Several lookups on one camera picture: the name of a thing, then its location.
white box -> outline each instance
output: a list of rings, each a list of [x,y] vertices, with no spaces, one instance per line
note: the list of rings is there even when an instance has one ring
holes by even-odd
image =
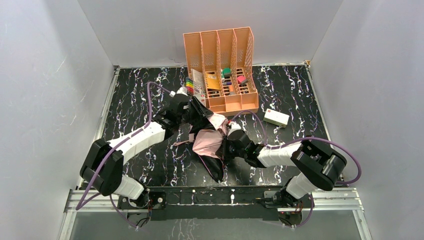
[[[263,120],[268,123],[275,124],[277,126],[286,127],[289,123],[290,116],[272,109],[266,109]]]

gray wall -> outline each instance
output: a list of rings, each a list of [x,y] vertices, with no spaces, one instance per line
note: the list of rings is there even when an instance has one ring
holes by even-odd
[[[78,1],[109,59],[121,67],[184,65],[184,33],[248,26],[254,63],[310,60],[342,2]]]
[[[77,0],[1,1],[1,239],[57,238],[112,74]]]
[[[311,63],[330,135],[362,165],[374,239],[424,238],[423,24],[423,1],[345,0]]]

metal frame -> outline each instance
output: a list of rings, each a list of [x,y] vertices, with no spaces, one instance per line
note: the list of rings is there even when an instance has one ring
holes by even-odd
[[[313,92],[316,94],[311,73],[309,71],[309,66],[305,62],[293,62],[293,63],[262,63],[262,64],[254,64],[253,66],[263,66],[263,65],[271,65],[271,66],[294,66],[294,65],[305,65],[307,75],[309,77],[309,81],[312,87]],[[112,102],[112,96],[114,93],[114,89],[116,83],[118,81],[119,72],[121,69],[127,69],[133,67],[119,67],[117,66],[114,72],[114,76],[112,82],[110,84],[109,92],[107,94],[105,104],[101,111],[101,116],[97,125],[97,131],[94,135],[94,140],[102,137],[102,132],[105,127],[107,113],[109,107]],[[319,112],[322,113],[321,106],[318,102],[318,99],[315,97],[315,101],[317,103]],[[328,139],[330,140],[330,134],[327,129],[326,122],[324,120],[324,116],[322,116],[322,122],[324,124],[325,132],[327,134]],[[80,179],[80,183],[78,187],[83,183],[83,179]],[[74,227],[75,218],[77,215],[77,211],[75,209],[79,199],[81,198],[84,191],[82,190],[71,190],[69,193],[68,200],[66,202],[66,207],[64,209],[64,218],[62,222],[62,226],[59,233],[59,240],[68,240],[71,237],[72,229]],[[97,193],[96,190],[90,190],[87,198]],[[333,189],[333,191],[323,191],[318,190],[312,193],[314,198],[315,207],[314,211],[353,211],[353,215],[356,221],[356,225],[362,240],[371,240],[371,234],[368,229],[367,222],[364,216],[364,207],[362,205],[361,199],[358,195],[358,191],[355,187],[338,187]],[[119,196],[113,194],[112,199],[115,204],[118,204]],[[110,198],[107,196],[99,195],[89,203],[87,203],[79,212],[114,212],[115,209],[112,206]],[[279,212],[294,212],[294,208],[277,208]],[[145,209],[131,209],[123,211],[125,213],[146,213]]]

wall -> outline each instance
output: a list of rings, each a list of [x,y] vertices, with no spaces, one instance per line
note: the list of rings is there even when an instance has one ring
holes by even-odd
[[[253,63],[301,62],[342,0],[78,0],[114,65],[186,65],[183,34],[251,27]]]
[[[374,239],[424,237],[423,24],[422,1],[345,0],[311,62],[329,133],[362,165]]]
[[[0,2],[1,239],[58,237],[112,75],[76,0]]]

pink fabric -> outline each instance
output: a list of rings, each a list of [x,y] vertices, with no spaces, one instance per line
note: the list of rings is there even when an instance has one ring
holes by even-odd
[[[214,113],[208,120],[215,130],[200,130],[194,140],[193,152],[200,156],[219,159],[215,152],[220,148],[223,136],[228,134],[228,119],[221,114]]]

